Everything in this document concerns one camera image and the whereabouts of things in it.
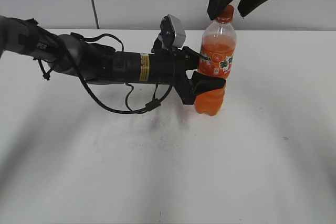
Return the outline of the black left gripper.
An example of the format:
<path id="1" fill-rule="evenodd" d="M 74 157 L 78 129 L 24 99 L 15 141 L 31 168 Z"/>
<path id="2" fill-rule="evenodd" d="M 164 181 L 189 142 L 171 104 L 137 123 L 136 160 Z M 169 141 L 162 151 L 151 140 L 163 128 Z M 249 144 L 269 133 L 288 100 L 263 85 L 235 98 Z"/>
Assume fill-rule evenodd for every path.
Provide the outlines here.
<path id="1" fill-rule="evenodd" d="M 189 78 L 187 71 L 198 68 L 201 54 L 188 46 L 164 49 L 156 39 L 151 53 L 151 81 L 172 86 L 184 105 L 193 105 L 196 95 L 222 89 L 226 84 L 224 78 L 196 71 Z"/>

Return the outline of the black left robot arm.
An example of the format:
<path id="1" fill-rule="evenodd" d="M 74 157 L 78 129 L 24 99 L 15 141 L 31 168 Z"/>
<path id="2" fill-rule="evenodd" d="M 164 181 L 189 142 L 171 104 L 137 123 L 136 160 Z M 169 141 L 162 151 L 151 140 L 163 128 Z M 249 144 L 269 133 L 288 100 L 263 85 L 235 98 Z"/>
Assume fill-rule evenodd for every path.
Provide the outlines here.
<path id="1" fill-rule="evenodd" d="M 226 81 L 196 71 L 199 53 L 184 46 L 181 21 L 166 15 L 149 54 L 116 50 L 99 44 L 99 37 L 78 33 L 55 35 L 34 19 L 1 17 L 1 51 L 31 56 L 47 62 L 52 71 L 82 78 L 85 84 L 163 84 L 174 88 L 183 104 L 224 87 Z M 187 71 L 193 71 L 191 78 Z"/>

